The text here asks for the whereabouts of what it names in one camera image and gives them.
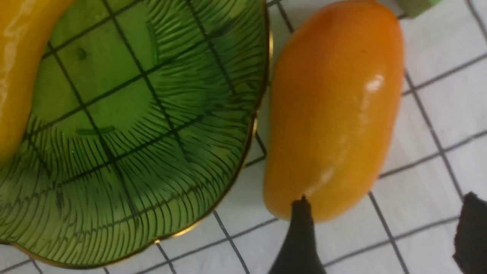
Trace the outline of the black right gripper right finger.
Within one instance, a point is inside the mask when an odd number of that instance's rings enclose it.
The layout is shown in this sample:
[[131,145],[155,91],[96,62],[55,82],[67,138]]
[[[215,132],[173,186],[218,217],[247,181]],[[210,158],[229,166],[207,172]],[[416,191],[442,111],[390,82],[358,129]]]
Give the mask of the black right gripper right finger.
[[472,191],[464,196],[454,247],[463,274],[487,273],[487,204]]

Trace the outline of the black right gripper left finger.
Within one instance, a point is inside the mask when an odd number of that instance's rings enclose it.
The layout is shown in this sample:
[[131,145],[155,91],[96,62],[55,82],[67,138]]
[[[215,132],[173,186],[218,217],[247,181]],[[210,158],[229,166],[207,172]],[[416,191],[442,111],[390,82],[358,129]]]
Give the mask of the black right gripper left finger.
[[292,203],[290,226],[269,273],[326,273],[318,256],[311,204],[306,196]]

